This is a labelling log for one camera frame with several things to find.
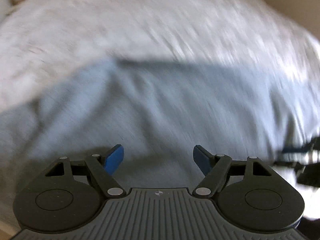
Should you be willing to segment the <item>grey-blue sweatpants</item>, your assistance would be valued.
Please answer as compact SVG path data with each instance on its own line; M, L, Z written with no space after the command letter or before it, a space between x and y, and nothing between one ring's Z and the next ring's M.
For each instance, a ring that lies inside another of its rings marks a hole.
M1 221L18 229L16 192L58 157L121 144L124 188L195 187L201 145L273 162L318 133L310 84L252 67L103 60L1 113Z

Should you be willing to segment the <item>white floral bedspread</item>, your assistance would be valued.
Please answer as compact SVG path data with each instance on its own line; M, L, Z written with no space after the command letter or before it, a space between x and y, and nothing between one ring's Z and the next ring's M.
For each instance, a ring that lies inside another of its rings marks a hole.
M27 0L1 25L1 113L103 60L252 67L319 99L319 42L261 0Z

